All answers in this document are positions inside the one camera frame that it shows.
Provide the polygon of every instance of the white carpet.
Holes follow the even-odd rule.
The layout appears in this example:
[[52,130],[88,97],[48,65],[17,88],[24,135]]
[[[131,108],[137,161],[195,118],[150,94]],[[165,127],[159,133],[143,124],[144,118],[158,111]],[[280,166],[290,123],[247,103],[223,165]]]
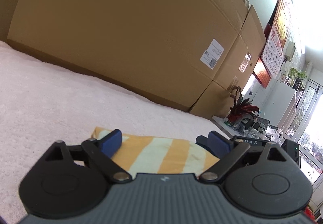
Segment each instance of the white carpet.
[[9,224],[26,214],[18,186],[44,151],[57,139],[80,144],[95,126],[190,141],[211,130],[221,132],[206,119],[0,42],[0,215]]

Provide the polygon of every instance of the electrical box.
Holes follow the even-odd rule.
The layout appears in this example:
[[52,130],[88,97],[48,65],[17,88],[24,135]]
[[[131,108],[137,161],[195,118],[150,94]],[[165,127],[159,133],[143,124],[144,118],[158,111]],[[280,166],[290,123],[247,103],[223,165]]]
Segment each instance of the electrical box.
[[287,46],[287,49],[286,49],[286,53],[285,53],[285,56],[286,56],[286,58],[287,58],[287,60],[289,62],[292,61],[293,56],[294,56],[294,53],[295,53],[295,43],[293,43],[293,42],[290,41],[288,43],[288,46]]

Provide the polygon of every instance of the qr code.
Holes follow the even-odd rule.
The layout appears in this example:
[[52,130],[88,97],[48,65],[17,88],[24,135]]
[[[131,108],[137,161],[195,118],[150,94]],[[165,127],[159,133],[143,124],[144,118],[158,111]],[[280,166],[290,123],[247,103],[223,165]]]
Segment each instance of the qr code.
[[212,58],[212,60],[209,63],[209,66],[213,69],[217,62],[218,61],[216,59]]

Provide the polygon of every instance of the potted plant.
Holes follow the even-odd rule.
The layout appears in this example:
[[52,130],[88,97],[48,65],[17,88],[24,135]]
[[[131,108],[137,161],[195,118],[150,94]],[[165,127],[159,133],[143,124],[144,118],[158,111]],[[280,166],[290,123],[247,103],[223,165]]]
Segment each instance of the potted plant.
[[246,114],[249,114],[253,118],[256,118],[256,113],[259,113],[259,108],[257,106],[251,105],[251,101],[249,101],[249,98],[242,98],[240,86],[236,88],[235,96],[231,95],[230,97],[232,97],[235,100],[235,104],[233,105],[233,107],[230,108],[230,113],[227,116],[227,119],[231,123],[231,126],[236,120],[241,119]]
[[295,90],[304,90],[303,81],[307,79],[306,71],[300,71],[295,68],[290,68],[288,85]]

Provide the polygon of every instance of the folded towel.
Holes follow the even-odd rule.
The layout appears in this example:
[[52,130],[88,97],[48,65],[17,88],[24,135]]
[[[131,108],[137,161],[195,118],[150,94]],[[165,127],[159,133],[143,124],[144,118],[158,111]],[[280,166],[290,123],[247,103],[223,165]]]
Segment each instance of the folded towel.
[[[99,140],[110,132],[96,127],[92,137]],[[112,160],[133,178],[137,173],[195,173],[199,176],[219,161],[188,140],[128,134],[122,134],[122,145]]]

